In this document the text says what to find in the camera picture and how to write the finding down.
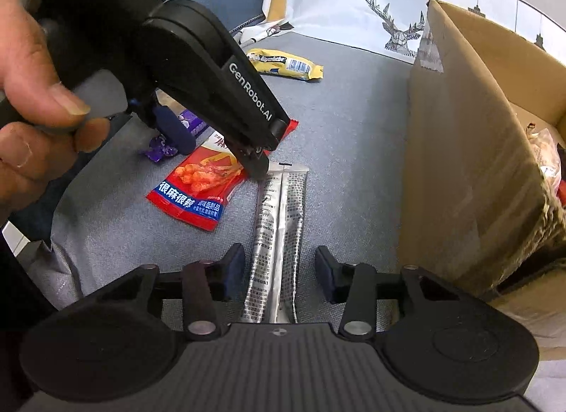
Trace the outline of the left hand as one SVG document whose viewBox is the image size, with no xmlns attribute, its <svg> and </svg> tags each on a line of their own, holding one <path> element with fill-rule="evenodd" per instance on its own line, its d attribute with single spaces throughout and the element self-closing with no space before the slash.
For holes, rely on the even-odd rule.
<svg viewBox="0 0 566 412">
<path fill-rule="evenodd" d="M 97 149 L 107 119 L 59 82 L 43 31 L 20 0 L 1 0 L 1 89 L 25 119 L 1 127 L 1 222 L 29 206 L 48 183 Z"/>
</svg>

